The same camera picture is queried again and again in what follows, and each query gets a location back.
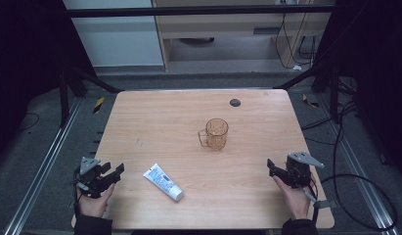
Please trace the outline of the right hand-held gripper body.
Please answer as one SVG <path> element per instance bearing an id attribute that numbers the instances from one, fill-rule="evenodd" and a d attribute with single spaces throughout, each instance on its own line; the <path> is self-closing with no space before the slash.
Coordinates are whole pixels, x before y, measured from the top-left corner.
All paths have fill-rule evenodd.
<path id="1" fill-rule="evenodd" d="M 306 152 L 289 153 L 286 161 L 286 184 L 292 188 L 308 186 L 311 181 L 311 165 L 325 167 L 323 163 Z"/>

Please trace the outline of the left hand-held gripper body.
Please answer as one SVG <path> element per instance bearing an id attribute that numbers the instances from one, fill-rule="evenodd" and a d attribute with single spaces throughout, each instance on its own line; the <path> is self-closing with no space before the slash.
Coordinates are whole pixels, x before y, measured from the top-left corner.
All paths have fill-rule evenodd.
<path id="1" fill-rule="evenodd" d="M 92 198 L 100 198 L 112 183 L 107 183 L 105 174 L 100 173 L 100 160 L 83 157 L 79 167 L 74 171 L 74 183 L 82 193 Z"/>

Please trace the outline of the person's left hand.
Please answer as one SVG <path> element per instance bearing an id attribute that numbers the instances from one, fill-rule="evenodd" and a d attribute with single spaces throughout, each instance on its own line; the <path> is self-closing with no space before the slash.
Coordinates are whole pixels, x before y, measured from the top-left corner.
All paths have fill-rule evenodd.
<path id="1" fill-rule="evenodd" d="M 83 194 L 79 188 L 77 191 L 77 203 L 79 213 L 81 215 L 87 215 L 92 217 L 102 217 L 108 206 L 109 198 L 112 196 L 115 184 L 111 184 L 109 188 L 104 191 L 100 198 L 90 198 Z"/>

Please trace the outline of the person's right hand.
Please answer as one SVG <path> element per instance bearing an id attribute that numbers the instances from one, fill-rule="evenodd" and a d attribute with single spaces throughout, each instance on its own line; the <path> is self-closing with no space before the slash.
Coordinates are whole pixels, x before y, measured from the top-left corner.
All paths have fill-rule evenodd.
<path id="1" fill-rule="evenodd" d="M 307 219 L 310 207 L 310 199 L 307 197 L 309 188 L 291 188 L 278 176 L 274 176 L 273 179 L 283 192 L 286 204 L 291 213 L 291 218 L 293 220 Z"/>

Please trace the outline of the white and blue toothpaste tube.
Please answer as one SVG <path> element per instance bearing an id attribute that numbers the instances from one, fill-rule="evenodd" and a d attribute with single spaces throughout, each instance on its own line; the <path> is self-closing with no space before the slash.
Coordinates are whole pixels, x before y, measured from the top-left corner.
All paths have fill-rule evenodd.
<path id="1" fill-rule="evenodd" d="M 182 189 L 164 172 L 159 164 L 152 165 L 143 176 L 175 202 L 179 202 L 183 198 Z"/>

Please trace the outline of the yellow and black tape strip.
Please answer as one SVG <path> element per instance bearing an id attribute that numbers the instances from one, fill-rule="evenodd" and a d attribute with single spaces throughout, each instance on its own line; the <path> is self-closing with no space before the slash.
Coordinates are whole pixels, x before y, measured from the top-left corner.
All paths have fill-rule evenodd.
<path id="1" fill-rule="evenodd" d="M 97 99 L 96 104 L 93 109 L 93 114 L 97 114 L 100 111 L 104 101 L 105 101 L 105 97 L 99 97 Z"/>
<path id="2" fill-rule="evenodd" d="M 315 100 L 311 99 L 307 94 L 302 95 L 302 101 L 312 108 L 318 108 L 319 103 Z"/>

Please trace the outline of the black metal stand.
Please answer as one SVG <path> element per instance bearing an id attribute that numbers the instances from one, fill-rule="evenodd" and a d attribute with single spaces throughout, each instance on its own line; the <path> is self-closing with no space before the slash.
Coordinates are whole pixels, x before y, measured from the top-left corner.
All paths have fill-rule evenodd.
<path id="1" fill-rule="evenodd" d="M 68 93 L 67 90 L 70 88 L 75 97 L 84 97 L 87 94 L 87 89 L 82 82 L 85 79 L 92 82 L 93 84 L 103 88 L 104 90 L 111 93 L 119 93 L 121 89 L 115 88 L 101 79 L 96 75 L 93 75 L 85 70 L 73 67 L 70 64 L 64 64 L 60 68 L 60 74 L 58 76 L 59 89 L 60 89 L 60 101 L 61 101 L 61 124 L 63 127 L 67 124 L 69 118 L 69 106 L 68 106 Z"/>
<path id="2" fill-rule="evenodd" d="M 330 115 L 335 122 L 339 121 L 338 117 L 338 66 L 335 63 L 315 63 L 314 66 L 299 74 L 290 81 L 281 85 L 275 86 L 275 89 L 288 90 L 297 83 L 303 81 L 308 77 L 315 77 L 311 85 L 311 89 L 320 93 L 327 87 L 330 87 Z"/>

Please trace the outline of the white cabinet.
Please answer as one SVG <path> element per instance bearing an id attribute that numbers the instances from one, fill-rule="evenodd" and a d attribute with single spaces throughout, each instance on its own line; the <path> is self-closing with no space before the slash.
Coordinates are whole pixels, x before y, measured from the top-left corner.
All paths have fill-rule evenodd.
<path id="1" fill-rule="evenodd" d="M 63 0 L 68 10 L 152 8 L 152 0 Z M 154 17 L 73 18 L 94 68 L 162 66 Z"/>

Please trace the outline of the light wooden cabinet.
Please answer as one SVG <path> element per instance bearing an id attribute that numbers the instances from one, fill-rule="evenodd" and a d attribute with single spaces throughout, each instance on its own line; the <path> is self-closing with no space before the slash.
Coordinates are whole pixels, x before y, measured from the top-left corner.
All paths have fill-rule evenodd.
<path id="1" fill-rule="evenodd" d="M 152 0 L 156 7 L 322 5 L 335 0 Z M 298 63 L 295 57 L 301 39 L 321 35 L 329 13 L 237 14 L 157 16 L 160 38 L 208 38 L 270 35 L 282 65 Z"/>

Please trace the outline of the aluminium floor rail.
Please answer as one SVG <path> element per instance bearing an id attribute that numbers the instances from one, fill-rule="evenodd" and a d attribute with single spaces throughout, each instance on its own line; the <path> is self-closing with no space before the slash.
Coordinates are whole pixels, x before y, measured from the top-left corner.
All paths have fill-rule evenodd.
<path id="1" fill-rule="evenodd" d="M 5 228 L 3 235 L 21 234 L 26 220 L 28 219 L 45 184 L 45 181 L 48 178 L 48 175 L 51 172 L 51 169 L 67 139 L 71 127 L 77 117 L 78 110 L 81 107 L 82 101 L 82 98 L 73 99 L 72 106 L 68 110 L 68 118 L 66 123 L 59 128 L 56 137 L 53 139 L 53 142 L 44 157 L 44 160 L 31 181 L 17 211 Z"/>
<path id="2" fill-rule="evenodd" d="M 350 172 L 349 177 L 354 178 L 359 187 L 365 203 L 373 216 L 376 227 L 380 235 L 400 235 L 397 229 L 398 212 L 391 199 L 383 192 L 383 190 L 375 185 L 363 169 L 361 163 L 357 160 L 348 138 L 345 136 L 342 125 L 342 113 L 350 111 L 354 105 L 344 105 L 342 110 L 338 111 L 339 121 L 335 122 L 330 115 L 330 101 L 325 95 L 317 95 L 321 109 L 329 119 L 329 124 L 336 135 L 334 158 L 337 153 L 341 153 L 345 159 Z"/>

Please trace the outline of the black horizontal frame bar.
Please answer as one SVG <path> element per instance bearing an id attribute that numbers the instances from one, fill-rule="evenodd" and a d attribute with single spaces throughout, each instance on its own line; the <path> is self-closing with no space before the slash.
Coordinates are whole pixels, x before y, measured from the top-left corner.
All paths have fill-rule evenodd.
<path id="1" fill-rule="evenodd" d="M 197 15 L 235 15 L 235 14 L 284 14 L 284 13 L 328 13 L 336 5 L 245 5 L 245 6 L 196 6 L 159 7 L 124 9 L 84 9 L 65 10 L 70 18 L 103 17 L 150 17 L 150 16 L 197 16 Z"/>

